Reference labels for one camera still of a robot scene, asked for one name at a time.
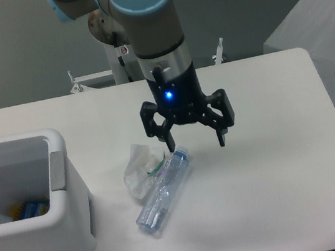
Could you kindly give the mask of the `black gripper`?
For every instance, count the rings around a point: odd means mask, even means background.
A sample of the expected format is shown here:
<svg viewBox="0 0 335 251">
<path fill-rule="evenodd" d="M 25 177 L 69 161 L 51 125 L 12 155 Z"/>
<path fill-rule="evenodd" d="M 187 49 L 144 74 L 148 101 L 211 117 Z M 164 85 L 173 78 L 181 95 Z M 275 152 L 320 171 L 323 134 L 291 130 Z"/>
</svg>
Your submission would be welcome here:
<svg viewBox="0 0 335 251">
<path fill-rule="evenodd" d="M 156 104 L 143 102 L 139 114 L 148 137 L 156 137 L 174 151 L 173 124 L 194 124 L 199 118 L 200 123 L 215 130 L 220 147 L 225 146 L 225 134 L 234 126 L 235 112 L 224 89 L 205 96 L 193 64 L 171 79 L 159 67 L 153 69 L 152 76 L 154 80 L 147 82 Z M 161 125 L 155 122 L 156 113 L 165 118 Z"/>
</svg>

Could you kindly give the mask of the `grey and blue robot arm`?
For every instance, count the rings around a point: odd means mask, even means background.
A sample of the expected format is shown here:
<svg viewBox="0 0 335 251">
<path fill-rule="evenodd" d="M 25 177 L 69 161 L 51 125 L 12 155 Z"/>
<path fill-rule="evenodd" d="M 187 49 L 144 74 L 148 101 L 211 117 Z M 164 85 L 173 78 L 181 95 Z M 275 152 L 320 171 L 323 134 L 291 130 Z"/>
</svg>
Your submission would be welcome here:
<svg viewBox="0 0 335 251">
<path fill-rule="evenodd" d="M 213 128 L 220 145 L 225 144 L 235 113 L 223 89 L 209 96 L 203 93 L 173 0 L 47 2 L 62 21 L 100 10 L 123 27 L 154 97 L 140 109 L 147 136 L 165 142 L 172 151 L 174 125 L 201 123 Z"/>
</svg>

